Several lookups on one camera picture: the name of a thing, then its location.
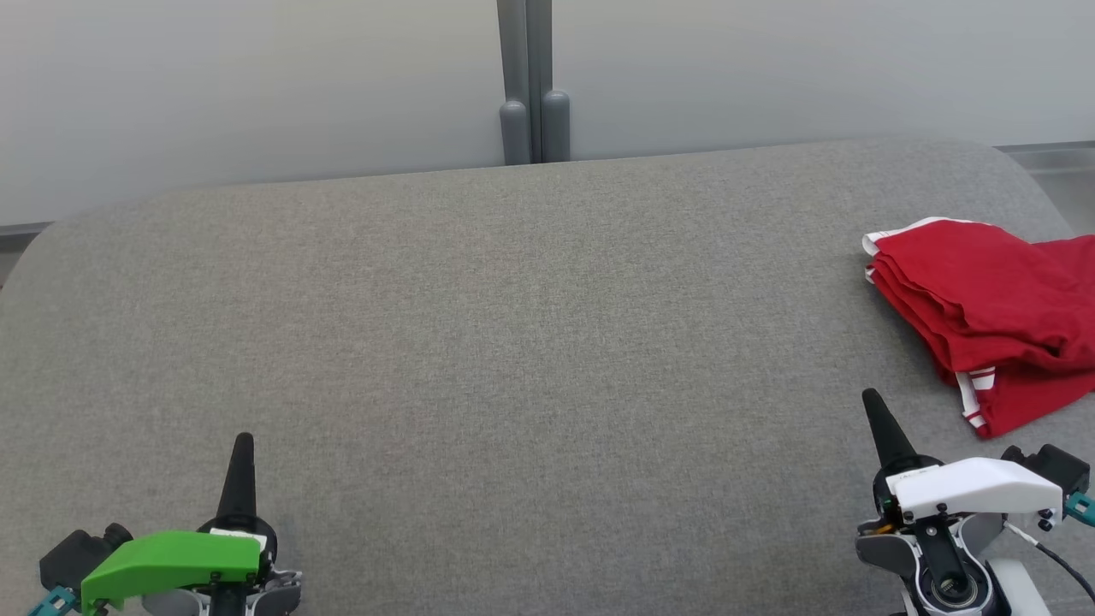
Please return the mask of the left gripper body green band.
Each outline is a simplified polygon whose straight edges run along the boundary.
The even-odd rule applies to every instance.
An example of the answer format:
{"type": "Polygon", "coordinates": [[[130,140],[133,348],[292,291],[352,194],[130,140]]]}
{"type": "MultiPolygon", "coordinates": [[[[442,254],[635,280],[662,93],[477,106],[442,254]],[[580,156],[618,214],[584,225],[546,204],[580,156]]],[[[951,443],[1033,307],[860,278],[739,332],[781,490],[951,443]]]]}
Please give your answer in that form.
{"type": "Polygon", "coordinates": [[[134,537],[120,524],[104,531],[110,554],[80,582],[83,613],[122,611],[126,601],[168,591],[209,598],[209,613],[246,613],[246,601],[273,571],[276,531],[261,518],[239,525],[215,518],[199,530],[134,537]]]}

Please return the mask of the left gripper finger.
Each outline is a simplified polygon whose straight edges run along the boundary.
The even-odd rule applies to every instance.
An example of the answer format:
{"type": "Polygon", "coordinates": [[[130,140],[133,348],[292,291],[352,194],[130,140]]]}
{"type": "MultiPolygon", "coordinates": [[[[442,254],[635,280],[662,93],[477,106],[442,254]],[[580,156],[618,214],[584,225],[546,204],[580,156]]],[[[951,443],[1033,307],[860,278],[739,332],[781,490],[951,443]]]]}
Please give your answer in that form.
{"type": "Polygon", "coordinates": [[[257,525],[257,484],[254,467],[254,437],[241,432],[235,437],[216,507],[216,528],[254,528],[257,525]]]}

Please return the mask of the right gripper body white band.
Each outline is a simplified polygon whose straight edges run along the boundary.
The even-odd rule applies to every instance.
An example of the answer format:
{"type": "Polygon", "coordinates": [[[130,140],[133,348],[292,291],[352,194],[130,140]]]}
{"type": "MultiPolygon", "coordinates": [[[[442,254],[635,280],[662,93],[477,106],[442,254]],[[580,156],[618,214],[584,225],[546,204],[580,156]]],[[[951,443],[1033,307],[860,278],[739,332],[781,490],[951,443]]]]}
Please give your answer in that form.
{"type": "Polygon", "coordinates": [[[1062,519],[1063,491],[1051,480],[1008,460],[959,460],[904,470],[881,480],[876,504],[895,511],[901,524],[945,513],[1034,515],[1062,519]]]}

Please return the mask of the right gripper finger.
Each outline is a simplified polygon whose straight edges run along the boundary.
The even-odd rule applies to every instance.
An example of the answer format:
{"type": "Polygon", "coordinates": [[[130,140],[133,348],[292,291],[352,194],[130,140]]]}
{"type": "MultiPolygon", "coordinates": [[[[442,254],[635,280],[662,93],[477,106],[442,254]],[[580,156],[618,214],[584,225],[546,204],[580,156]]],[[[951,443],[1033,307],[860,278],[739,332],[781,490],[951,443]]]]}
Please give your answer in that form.
{"type": "Polygon", "coordinates": [[[871,428],[873,445],[879,457],[879,475],[891,477],[906,470],[922,468],[920,455],[889,410],[877,390],[861,391],[861,402],[871,428]]]}

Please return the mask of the red jersey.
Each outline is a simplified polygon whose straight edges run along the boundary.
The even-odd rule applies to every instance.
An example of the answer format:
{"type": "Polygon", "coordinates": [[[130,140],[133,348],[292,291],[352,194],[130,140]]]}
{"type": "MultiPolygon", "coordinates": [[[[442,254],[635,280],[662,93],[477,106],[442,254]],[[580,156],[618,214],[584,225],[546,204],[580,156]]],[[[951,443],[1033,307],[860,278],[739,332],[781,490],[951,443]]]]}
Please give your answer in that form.
{"type": "Polygon", "coordinates": [[[861,245],[873,283],[953,373],[1095,370],[1095,234],[1031,243],[989,223],[927,217],[861,245]]]}

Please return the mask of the grey partition base rail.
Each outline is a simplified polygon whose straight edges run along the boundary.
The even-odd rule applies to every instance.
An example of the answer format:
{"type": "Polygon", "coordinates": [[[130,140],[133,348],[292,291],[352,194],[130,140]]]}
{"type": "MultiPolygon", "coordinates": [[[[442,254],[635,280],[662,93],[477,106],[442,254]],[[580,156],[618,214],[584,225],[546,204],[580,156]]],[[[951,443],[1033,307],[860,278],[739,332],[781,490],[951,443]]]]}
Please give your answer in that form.
{"type": "Polygon", "coordinates": [[[1030,175],[1095,175],[1095,140],[998,146],[1030,175]]]}
{"type": "Polygon", "coordinates": [[[0,253],[16,253],[27,249],[51,222],[23,223],[23,225],[0,225],[0,253]]]}

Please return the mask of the grey cylindrical post cap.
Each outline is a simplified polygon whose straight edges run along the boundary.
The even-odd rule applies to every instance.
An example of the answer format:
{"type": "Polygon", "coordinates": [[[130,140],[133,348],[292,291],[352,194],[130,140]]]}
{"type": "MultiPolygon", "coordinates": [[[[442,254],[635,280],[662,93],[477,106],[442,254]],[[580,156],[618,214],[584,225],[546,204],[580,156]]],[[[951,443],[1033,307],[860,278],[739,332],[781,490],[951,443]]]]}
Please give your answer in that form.
{"type": "Polygon", "coordinates": [[[541,101],[541,151],[543,163],[570,161],[570,95],[548,91],[541,101]]]}
{"type": "Polygon", "coordinates": [[[505,165],[532,163],[530,112],[525,102],[507,100],[498,111],[505,165]]]}

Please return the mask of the grey partition frame post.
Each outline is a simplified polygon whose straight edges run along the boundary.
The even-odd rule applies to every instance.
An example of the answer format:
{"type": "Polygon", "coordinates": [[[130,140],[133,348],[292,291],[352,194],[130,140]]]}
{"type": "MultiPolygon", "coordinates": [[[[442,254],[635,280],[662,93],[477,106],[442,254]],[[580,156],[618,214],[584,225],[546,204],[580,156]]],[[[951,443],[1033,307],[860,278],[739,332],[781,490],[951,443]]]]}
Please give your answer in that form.
{"type": "Polygon", "coordinates": [[[553,0],[495,0],[505,101],[530,112],[532,163],[542,163],[541,101],[552,89],[553,0]]]}

